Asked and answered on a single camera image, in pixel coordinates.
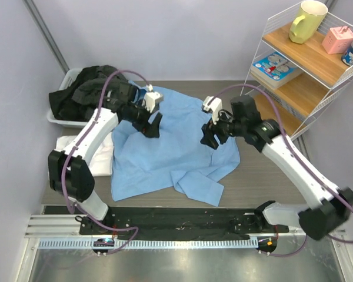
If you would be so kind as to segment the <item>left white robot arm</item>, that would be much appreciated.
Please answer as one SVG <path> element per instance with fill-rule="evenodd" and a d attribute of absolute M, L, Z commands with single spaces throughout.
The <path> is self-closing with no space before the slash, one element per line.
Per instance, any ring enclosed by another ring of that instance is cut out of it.
<path fill-rule="evenodd" d="M 117 95 L 99 101 L 91 119 L 66 148 L 53 150 L 48 156 L 50 188 L 64 196 L 70 208 L 77 205 L 93 217 L 93 227 L 100 234 L 108 234 L 114 221 L 108 205 L 95 191 L 89 164 L 107 135 L 123 120 L 145 137 L 158 138 L 162 119 L 158 110 L 163 99 L 152 85 L 140 89 L 123 83 Z"/>

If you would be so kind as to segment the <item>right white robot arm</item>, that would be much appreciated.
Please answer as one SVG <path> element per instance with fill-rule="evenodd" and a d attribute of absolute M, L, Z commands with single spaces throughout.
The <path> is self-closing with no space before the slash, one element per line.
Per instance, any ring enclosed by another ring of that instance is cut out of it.
<path fill-rule="evenodd" d="M 202 126 L 201 143 L 217 149 L 229 137 L 243 137 L 282 170 L 307 203 L 306 207 L 275 201 L 264 203 L 254 217 L 257 230 L 266 232 L 279 224 L 299 227 L 310 238 L 320 240 L 348 220 L 350 211 L 342 201 L 353 205 L 350 188 L 340 189 L 320 174 L 292 145 L 290 138 L 282 135 L 276 120 L 261 118 L 252 97 L 233 98 L 231 108 L 227 112 L 221 99 L 205 98 L 202 111 L 211 114 L 211 118 Z"/>

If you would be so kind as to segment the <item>light blue long sleeve shirt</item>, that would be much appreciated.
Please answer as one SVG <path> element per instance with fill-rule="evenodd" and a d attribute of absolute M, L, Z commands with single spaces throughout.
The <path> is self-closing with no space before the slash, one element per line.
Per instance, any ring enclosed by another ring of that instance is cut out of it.
<path fill-rule="evenodd" d="M 154 90 L 164 96 L 159 137 L 147 138 L 125 120 L 112 132 L 112 198 L 173 187 L 189 199 L 218 206 L 224 191 L 219 181 L 240 163 L 236 140 L 231 137 L 216 150 L 202 145 L 201 127 L 209 120 L 202 100 L 159 86 Z"/>

